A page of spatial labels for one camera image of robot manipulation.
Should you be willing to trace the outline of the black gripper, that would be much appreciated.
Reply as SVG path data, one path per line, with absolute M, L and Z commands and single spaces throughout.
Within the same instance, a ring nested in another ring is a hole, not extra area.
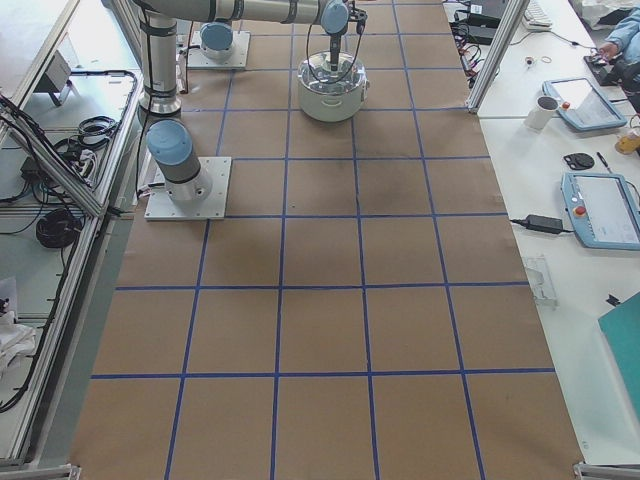
M 332 33 L 329 44 L 329 65 L 338 66 L 340 60 L 342 33 Z

